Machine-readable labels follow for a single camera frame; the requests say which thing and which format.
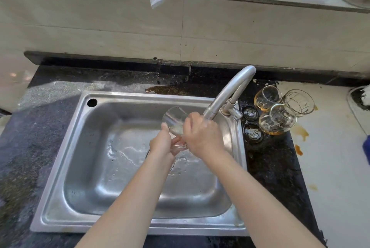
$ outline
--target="blue object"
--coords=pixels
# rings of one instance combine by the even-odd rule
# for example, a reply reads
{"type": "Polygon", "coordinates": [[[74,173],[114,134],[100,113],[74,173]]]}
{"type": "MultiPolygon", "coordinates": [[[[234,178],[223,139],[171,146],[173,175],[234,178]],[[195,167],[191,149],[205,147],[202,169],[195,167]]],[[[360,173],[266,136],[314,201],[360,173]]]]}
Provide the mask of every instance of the blue object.
{"type": "Polygon", "coordinates": [[[365,155],[367,157],[367,161],[370,164],[370,135],[367,137],[366,141],[362,145],[365,155]]]}

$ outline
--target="faucet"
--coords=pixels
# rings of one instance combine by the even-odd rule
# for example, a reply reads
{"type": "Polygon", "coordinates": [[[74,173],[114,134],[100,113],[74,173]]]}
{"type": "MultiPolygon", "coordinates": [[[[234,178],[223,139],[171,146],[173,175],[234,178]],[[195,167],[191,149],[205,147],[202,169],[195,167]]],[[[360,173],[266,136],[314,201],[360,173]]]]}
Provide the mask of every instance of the faucet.
{"type": "Polygon", "coordinates": [[[243,114],[235,108],[235,104],[255,73],[254,66],[247,66],[238,72],[206,108],[203,113],[204,119],[213,120],[220,111],[225,116],[232,115],[236,121],[240,120],[243,114]]]}

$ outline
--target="hand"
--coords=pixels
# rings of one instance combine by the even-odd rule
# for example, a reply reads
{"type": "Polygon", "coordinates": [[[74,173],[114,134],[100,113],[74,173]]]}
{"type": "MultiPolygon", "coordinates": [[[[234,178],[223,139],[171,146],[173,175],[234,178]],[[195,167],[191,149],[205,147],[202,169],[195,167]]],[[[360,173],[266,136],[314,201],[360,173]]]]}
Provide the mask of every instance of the hand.
{"type": "Polygon", "coordinates": [[[199,113],[192,112],[185,120],[183,129],[183,139],[190,151],[202,160],[225,150],[218,124],[212,120],[203,120],[199,113]]]}
{"type": "Polygon", "coordinates": [[[171,154],[172,157],[177,155],[180,151],[184,149],[176,148],[175,145],[183,145],[184,142],[181,138],[175,137],[171,139],[169,134],[169,128],[167,124],[161,124],[161,131],[158,135],[153,138],[150,143],[150,153],[155,153],[157,155],[168,155],[171,154]]]}

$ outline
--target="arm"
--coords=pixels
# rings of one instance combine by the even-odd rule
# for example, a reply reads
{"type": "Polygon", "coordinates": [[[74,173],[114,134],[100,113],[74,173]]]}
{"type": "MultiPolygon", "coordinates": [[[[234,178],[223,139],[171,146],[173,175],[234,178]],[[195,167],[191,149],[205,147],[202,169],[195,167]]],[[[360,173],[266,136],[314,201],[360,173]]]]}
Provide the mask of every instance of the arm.
{"type": "Polygon", "coordinates": [[[166,124],[150,142],[150,153],[109,209],[82,237],[76,248],[141,248],[167,175],[175,161],[166,124]]]}
{"type": "Polygon", "coordinates": [[[190,114],[184,137],[190,151],[219,178],[257,248],[323,248],[320,241],[225,150],[213,121],[190,114]]]}

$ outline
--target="person's left hand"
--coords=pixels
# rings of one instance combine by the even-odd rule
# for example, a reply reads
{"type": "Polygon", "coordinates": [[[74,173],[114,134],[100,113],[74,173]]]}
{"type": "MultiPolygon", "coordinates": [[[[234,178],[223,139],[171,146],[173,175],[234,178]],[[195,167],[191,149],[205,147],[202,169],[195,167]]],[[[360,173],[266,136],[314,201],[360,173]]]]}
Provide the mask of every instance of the person's left hand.
{"type": "Polygon", "coordinates": [[[171,135],[169,134],[169,128],[167,124],[161,124],[161,131],[158,135],[150,141],[150,152],[156,154],[172,154],[173,156],[177,155],[180,151],[184,149],[179,149],[174,147],[174,145],[183,145],[185,144],[180,137],[175,137],[171,140],[171,135]]]}

